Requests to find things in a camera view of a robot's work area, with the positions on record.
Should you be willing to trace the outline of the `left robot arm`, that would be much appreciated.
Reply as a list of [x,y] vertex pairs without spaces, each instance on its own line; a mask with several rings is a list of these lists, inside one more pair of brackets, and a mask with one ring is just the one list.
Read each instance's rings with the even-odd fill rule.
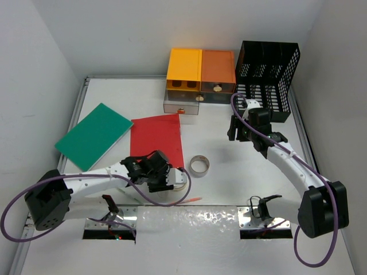
[[47,172],[40,186],[25,195],[25,202],[38,231],[54,229],[66,219],[93,218],[118,214],[119,208],[110,195],[96,197],[106,190],[147,184],[149,192],[173,190],[186,182],[161,151],[147,156],[129,156],[106,168],[79,174],[61,175]]

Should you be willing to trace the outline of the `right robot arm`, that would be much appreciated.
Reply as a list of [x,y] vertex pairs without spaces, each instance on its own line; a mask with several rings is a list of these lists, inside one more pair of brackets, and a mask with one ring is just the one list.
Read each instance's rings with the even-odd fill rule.
[[227,132],[230,141],[252,142],[254,149],[277,166],[298,191],[301,201],[292,203],[281,195],[261,198],[257,207],[257,218],[263,221],[275,216],[288,219],[300,226],[310,238],[316,238],[338,228],[349,225],[348,196],[346,187],[340,182],[331,182],[317,176],[303,164],[303,159],[294,152],[287,138],[274,132],[269,112],[264,108],[253,108],[247,120],[232,115]]

